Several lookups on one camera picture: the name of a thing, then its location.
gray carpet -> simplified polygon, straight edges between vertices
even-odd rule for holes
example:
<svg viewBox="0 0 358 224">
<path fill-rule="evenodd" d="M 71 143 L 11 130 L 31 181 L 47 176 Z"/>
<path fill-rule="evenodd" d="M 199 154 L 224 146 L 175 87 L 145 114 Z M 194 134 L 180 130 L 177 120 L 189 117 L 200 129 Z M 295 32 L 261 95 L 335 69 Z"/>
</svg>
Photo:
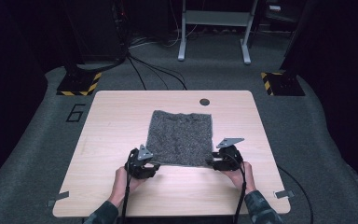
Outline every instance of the gray carpet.
<svg viewBox="0 0 358 224">
<path fill-rule="evenodd" d="M 189 90 L 247 90 L 254 95 L 276 162 L 288 171 L 308 194 L 314 223 L 358 223 L 358 179 L 341 159 L 326 130 L 324 112 L 310 86 L 299 78 L 305 97 L 272 97 L 260 73 L 278 72 L 288 39 L 280 35 L 256 36 L 250 49 L 252 64 L 244 65 L 237 35 L 214 35 L 189 40 L 186 60 L 176 60 L 177 43 L 132 48 L 131 54 L 148 63 L 180 72 Z M 150 70 L 135 64 L 148 90 L 166 90 Z M 46 202 L 60 190 L 77 139 L 90 109 L 91 96 L 57 96 L 65 71 L 48 72 L 48 90 L 32 122 L 0 170 L 0 223 L 81 223 L 81 218 L 56 218 Z M 180 83 L 165 77 L 169 90 Z M 103 72 L 96 91 L 142 90 L 129 61 Z M 84 109 L 79 122 L 65 122 L 75 104 Z M 281 172 L 290 199 L 286 223 L 310 223 L 310 208 L 296 182 Z M 129 218 L 130 223 L 229 223 L 230 217 Z M 250 223 L 242 216 L 240 223 Z"/>
</svg>

table leg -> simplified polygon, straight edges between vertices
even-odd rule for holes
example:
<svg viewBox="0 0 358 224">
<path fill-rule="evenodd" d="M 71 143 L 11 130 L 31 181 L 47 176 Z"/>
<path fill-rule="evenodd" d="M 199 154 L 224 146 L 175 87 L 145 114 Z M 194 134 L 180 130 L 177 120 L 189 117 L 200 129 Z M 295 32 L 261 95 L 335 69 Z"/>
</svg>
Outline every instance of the table leg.
<svg viewBox="0 0 358 224">
<path fill-rule="evenodd" d="M 245 31 L 245 36 L 243 37 L 243 39 L 241 39 L 241 49 L 242 49 L 242 56 L 243 56 L 243 62 L 245 64 L 251 64 L 251 57 L 249 55 L 249 50 L 248 50 L 248 40 L 249 40 L 249 34 L 251 33 L 251 29 L 252 29 L 252 23 L 255 17 L 255 8 L 257 6 L 257 2 L 258 0 L 254 0 L 253 5 L 252 5 L 252 10 L 249 13 L 249 18 L 248 18 L 248 24 L 246 25 L 246 31 Z"/>
<path fill-rule="evenodd" d="M 186 52 L 186 0 L 182 4 L 182 39 L 180 41 L 178 60 L 180 62 L 185 60 Z"/>
</svg>

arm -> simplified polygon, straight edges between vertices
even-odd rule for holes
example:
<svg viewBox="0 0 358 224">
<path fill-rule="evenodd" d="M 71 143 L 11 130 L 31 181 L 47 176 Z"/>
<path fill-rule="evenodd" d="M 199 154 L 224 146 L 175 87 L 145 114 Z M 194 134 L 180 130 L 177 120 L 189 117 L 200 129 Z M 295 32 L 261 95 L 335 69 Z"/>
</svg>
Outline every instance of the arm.
<svg viewBox="0 0 358 224">
<path fill-rule="evenodd" d="M 271 208 L 269 203 L 263 195 L 255 187 L 255 180 L 252 171 L 252 165 L 244 161 L 242 167 L 245 172 L 246 189 L 245 189 L 245 203 L 249 211 L 249 216 L 254 224 L 262 223 L 283 223 L 281 217 Z M 235 187 L 242 190 L 243 177 L 240 170 L 236 171 L 222 171 L 227 175 Z"/>
<path fill-rule="evenodd" d="M 130 193 L 134 192 L 138 186 L 144 183 L 146 179 L 132 178 L 130 182 Z M 118 216 L 118 208 L 121 206 L 126 194 L 127 172 L 124 167 L 116 170 L 115 183 L 109 198 L 95 210 L 84 222 L 90 223 L 114 223 Z"/>
</svg>

speaker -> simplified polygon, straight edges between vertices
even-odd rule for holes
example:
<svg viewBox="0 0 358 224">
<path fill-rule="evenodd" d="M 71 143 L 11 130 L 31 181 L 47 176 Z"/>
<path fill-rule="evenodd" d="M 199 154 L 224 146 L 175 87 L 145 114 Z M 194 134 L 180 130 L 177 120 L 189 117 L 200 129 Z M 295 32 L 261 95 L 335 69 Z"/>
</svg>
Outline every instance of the speaker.
<svg viewBox="0 0 358 224">
<path fill-rule="evenodd" d="M 134 33 L 168 41 L 169 25 L 172 20 L 170 1 L 126 0 L 125 9 Z"/>
<path fill-rule="evenodd" d="M 125 57 L 127 23 L 121 1 L 62 0 L 84 63 Z"/>
</svg>

gray cloth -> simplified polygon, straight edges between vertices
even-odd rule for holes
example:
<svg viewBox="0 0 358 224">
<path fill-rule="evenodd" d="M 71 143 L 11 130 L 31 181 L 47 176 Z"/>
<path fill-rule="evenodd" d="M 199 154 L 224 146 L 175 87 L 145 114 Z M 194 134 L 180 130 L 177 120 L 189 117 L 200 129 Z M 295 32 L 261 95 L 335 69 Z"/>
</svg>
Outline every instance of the gray cloth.
<svg viewBox="0 0 358 224">
<path fill-rule="evenodd" d="M 205 166 L 212 158 L 212 116 L 170 114 L 156 110 L 150 121 L 146 148 L 154 162 Z"/>
</svg>

